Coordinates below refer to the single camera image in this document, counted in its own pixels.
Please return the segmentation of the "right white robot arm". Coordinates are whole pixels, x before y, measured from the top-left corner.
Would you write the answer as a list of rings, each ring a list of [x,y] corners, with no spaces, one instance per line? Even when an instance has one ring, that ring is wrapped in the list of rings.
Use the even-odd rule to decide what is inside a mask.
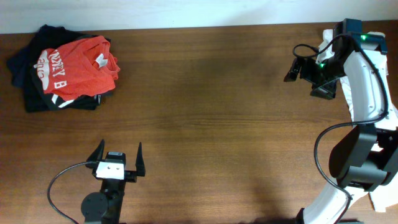
[[[397,115],[386,78],[387,45],[383,33],[363,32],[362,22],[344,19],[325,30],[312,55],[296,55],[284,80],[304,79],[311,95],[332,100],[341,78],[351,88],[351,131],[331,150],[326,186],[302,208],[295,221],[341,223],[359,198],[389,185],[397,175]]]

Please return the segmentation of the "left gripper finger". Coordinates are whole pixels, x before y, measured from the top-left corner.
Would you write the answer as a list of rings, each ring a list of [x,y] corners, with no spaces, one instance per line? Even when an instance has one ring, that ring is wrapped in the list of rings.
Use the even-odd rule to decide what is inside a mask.
[[[144,164],[144,158],[142,154],[142,143],[139,143],[138,150],[137,150],[137,156],[136,156],[136,172],[145,172],[146,167]]]
[[[87,158],[87,162],[100,162],[103,160],[104,153],[104,145],[105,141],[102,139],[97,146],[97,148],[91,153],[91,155]]]

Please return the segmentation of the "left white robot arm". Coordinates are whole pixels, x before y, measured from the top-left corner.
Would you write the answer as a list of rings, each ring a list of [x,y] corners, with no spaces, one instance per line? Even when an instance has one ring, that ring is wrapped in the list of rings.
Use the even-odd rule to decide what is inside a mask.
[[[85,223],[119,223],[125,187],[146,175],[142,144],[139,144],[135,170],[126,170],[126,155],[123,152],[104,153],[104,140],[87,158],[86,167],[92,170],[95,179],[101,181],[97,192],[88,194],[81,203]]]

